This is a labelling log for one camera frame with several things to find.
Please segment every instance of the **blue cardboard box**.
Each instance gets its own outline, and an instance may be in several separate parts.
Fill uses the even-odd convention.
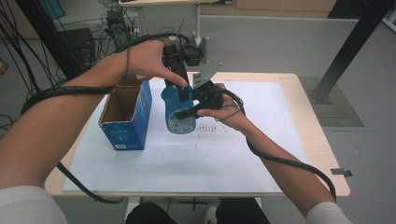
[[[135,76],[123,78],[113,93],[107,96],[99,126],[116,150],[145,148],[151,90],[147,81]]]

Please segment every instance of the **floor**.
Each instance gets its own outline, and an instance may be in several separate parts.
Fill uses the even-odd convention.
[[[204,16],[201,32],[210,37],[208,66],[222,62],[222,71],[322,77],[355,24],[354,20]],[[40,50],[39,42],[29,43]],[[395,43],[396,34],[381,23],[337,83],[364,127],[324,128],[340,166],[353,174],[347,179],[351,194],[338,203],[354,223],[396,223]],[[1,57],[11,62],[4,44],[0,49]],[[38,64],[33,66],[39,71]],[[38,83],[46,85],[39,74]],[[26,93],[11,66],[0,76],[0,114],[17,119]],[[0,118],[0,126],[5,122]],[[176,198],[145,200],[165,210],[170,202],[169,214],[181,224],[204,223],[206,208],[219,202],[203,199],[209,204],[197,205],[193,211],[192,205],[180,205]],[[79,197],[56,198],[56,202],[72,224],[121,223],[126,207],[126,203],[100,204]],[[262,209],[272,223],[304,223],[286,198],[262,198]]]

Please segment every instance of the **metal frame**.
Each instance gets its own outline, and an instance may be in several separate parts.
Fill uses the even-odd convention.
[[[396,10],[392,12],[392,14],[386,19],[382,19],[382,22],[384,22],[393,32],[396,33],[396,25],[394,22],[396,21]]]
[[[366,9],[343,47],[335,56],[327,72],[314,90],[308,90],[308,98],[312,104],[330,104],[329,93],[347,70],[349,64],[358,54],[361,47],[373,33],[378,24],[388,13],[394,0],[374,0]]]
[[[81,74],[78,64],[61,41],[52,19],[39,0],[15,0],[68,80]]]

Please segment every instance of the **white sheet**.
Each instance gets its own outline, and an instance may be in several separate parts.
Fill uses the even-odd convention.
[[[278,83],[225,82],[245,103],[247,116],[275,142],[306,162],[285,97]],[[143,193],[281,192],[245,137],[212,118],[197,120],[193,133],[172,134],[164,122],[163,81],[150,81],[153,97],[146,147],[116,151],[97,121],[105,100],[92,114],[78,145],[71,172],[96,191]],[[66,180],[64,190],[78,190]]]

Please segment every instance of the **table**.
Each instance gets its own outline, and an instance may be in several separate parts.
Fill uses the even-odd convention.
[[[121,7],[136,7],[140,20],[142,35],[148,33],[149,23],[157,24],[157,28],[167,28],[171,20],[181,20],[185,17],[195,18],[195,31],[193,32],[196,46],[201,43],[200,34],[200,4],[214,3],[218,0],[136,0],[122,3]],[[160,33],[161,29],[151,29],[153,34]]]
[[[333,175],[331,169],[339,168],[339,165],[332,153],[332,149],[322,131],[316,115],[309,103],[304,89],[297,78],[293,74],[268,74],[268,73],[217,73],[213,78],[213,81],[223,80],[235,80],[235,81],[260,81],[260,82],[277,82],[281,85],[288,107],[290,109],[291,116],[294,120],[294,124],[297,133],[300,137],[305,156],[309,163],[321,170],[327,175],[335,185],[338,196],[347,196],[350,193],[349,186],[343,175]],[[70,167],[73,160],[77,142],[73,145],[71,150],[63,159],[63,163],[66,167]],[[79,191],[63,191],[63,184],[65,176],[58,170],[54,170],[47,182],[47,191],[55,196],[72,196],[72,195],[83,195]],[[133,192],[107,192],[101,193],[102,196],[149,196],[141,195]]]

